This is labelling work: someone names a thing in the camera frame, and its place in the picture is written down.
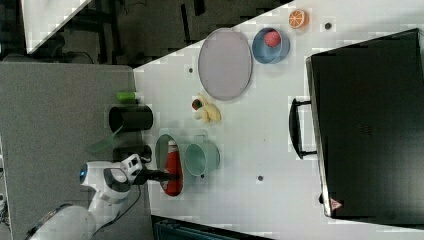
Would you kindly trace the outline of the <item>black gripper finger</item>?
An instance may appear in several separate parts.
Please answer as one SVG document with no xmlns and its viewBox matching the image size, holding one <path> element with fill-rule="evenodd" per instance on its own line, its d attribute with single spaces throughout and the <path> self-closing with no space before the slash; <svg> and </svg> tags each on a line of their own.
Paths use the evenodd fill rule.
<svg viewBox="0 0 424 240">
<path fill-rule="evenodd" d="M 178 176 L 174 176 L 174 177 L 169 177 L 169 178 L 166 178 L 164 181 L 178 181 L 179 180 L 179 177 Z"/>
<path fill-rule="evenodd" d="M 169 176 L 177 176 L 178 175 L 178 173 L 174 173 L 174 172 L 169 172 L 169 171 L 167 171 L 167 170 L 163 170 L 163 173 L 165 174 L 165 175 L 169 175 Z"/>
</svg>

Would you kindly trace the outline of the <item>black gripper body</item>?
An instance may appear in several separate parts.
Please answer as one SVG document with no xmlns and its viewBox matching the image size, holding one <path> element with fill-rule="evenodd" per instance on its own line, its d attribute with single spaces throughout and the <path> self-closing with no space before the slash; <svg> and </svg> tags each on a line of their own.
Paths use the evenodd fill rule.
<svg viewBox="0 0 424 240">
<path fill-rule="evenodd" d="M 163 180 L 163 172 L 159 170 L 150 170 L 147 168 L 143 168 L 137 177 L 134 179 L 134 185 L 144 185 L 147 181 L 162 181 Z"/>
</svg>

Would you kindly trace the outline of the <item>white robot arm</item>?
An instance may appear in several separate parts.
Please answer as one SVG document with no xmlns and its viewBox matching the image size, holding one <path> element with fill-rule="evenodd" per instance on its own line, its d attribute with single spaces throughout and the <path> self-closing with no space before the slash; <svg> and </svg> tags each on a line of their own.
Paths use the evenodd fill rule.
<svg viewBox="0 0 424 240">
<path fill-rule="evenodd" d="M 120 162 L 91 161 L 80 170 L 80 184 L 94 191 L 89 207 L 62 204 L 41 218 L 25 240 L 91 240 L 118 218 L 133 185 L 148 180 L 177 180 L 176 173 L 149 170 L 144 157 L 132 154 Z"/>
</svg>

